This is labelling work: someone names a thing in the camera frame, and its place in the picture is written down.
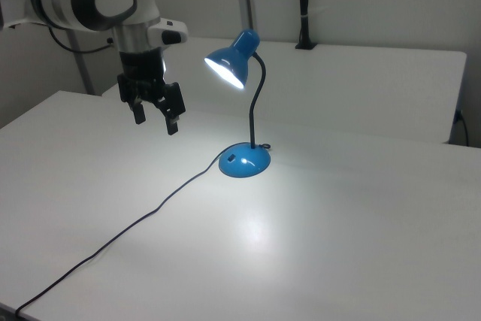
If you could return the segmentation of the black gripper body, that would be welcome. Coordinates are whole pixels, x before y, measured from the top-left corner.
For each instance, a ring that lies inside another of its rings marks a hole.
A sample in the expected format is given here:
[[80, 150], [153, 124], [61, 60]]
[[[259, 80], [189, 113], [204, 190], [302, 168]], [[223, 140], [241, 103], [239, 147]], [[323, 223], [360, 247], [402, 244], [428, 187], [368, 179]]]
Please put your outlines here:
[[119, 75], [119, 84], [128, 80], [145, 80], [149, 83], [165, 85], [163, 53], [161, 48], [155, 48], [141, 53], [119, 53], [123, 67]]

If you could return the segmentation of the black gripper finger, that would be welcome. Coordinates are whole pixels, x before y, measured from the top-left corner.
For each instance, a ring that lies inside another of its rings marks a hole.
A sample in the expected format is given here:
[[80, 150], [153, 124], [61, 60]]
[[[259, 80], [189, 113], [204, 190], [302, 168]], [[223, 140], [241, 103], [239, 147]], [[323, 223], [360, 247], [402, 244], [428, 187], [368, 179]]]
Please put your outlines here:
[[174, 135], [178, 132], [177, 121], [180, 115], [186, 112], [179, 83], [156, 83], [153, 85], [151, 95], [153, 96], [152, 103], [165, 117], [168, 134]]
[[146, 120], [146, 117], [142, 100], [138, 95], [136, 81], [129, 79], [124, 74], [119, 74], [117, 76], [117, 84], [119, 87], [120, 100], [129, 105], [129, 108], [134, 115], [135, 123], [140, 125]]

